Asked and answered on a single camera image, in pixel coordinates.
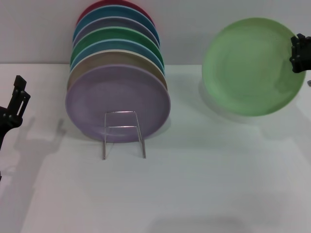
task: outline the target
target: green plate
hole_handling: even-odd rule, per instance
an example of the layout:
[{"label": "green plate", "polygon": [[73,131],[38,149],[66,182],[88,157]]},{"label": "green plate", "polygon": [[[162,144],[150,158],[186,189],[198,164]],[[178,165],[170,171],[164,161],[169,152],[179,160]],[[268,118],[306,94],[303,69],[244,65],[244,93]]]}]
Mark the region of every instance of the green plate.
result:
[{"label": "green plate", "polygon": [[266,18],[249,18],[223,29],[203,63],[208,93],[223,108],[262,116],[287,105],[306,75],[292,71],[288,28]]},{"label": "green plate", "polygon": [[92,31],[91,33],[85,35],[73,48],[70,65],[74,58],[87,46],[96,43],[101,40],[107,39],[125,39],[135,41],[141,45],[150,49],[159,59],[164,66],[163,58],[161,56],[160,50],[155,45],[155,43],[146,37],[144,34],[137,32],[132,29],[124,27],[105,27]]}]

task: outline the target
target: white wall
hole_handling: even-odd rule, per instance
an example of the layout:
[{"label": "white wall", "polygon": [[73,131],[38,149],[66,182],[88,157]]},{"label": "white wall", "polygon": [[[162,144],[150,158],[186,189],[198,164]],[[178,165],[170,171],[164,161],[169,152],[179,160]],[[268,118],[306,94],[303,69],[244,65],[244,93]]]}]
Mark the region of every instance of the white wall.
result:
[{"label": "white wall", "polygon": [[[0,0],[0,63],[67,63],[79,14],[96,0]],[[167,64],[201,64],[215,34],[269,17],[311,35],[307,0],[132,0],[154,19]]]}]

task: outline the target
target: white tabletop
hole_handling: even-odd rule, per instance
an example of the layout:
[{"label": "white tabletop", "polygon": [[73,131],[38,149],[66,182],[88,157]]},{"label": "white tabletop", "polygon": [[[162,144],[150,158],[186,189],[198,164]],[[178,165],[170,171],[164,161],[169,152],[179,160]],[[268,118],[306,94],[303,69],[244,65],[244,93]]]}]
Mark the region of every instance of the white tabletop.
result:
[{"label": "white tabletop", "polygon": [[200,66],[166,66],[172,111],[139,143],[83,136],[64,107],[68,65],[0,65],[31,95],[0,151],[1,233],[309,233],[311,88],[275,114],[242,118],[207,98]]}]

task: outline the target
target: stack of plates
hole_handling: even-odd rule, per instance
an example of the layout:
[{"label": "stack of plates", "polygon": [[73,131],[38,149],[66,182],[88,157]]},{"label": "stack of plates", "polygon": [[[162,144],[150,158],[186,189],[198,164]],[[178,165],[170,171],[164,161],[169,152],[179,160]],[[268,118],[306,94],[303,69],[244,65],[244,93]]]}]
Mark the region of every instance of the stack of plates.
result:
[{"label": "stack of plates", "polygon": [[[107,112],[135,111],[143,137],[164,124],[170,97],[159,36],[144,10],[123,0],[97,2],[80,15],[72,46],[66,109],[84,134],[103,140]],[[107,133],[108,142],[137,139],[134,131]]]}]

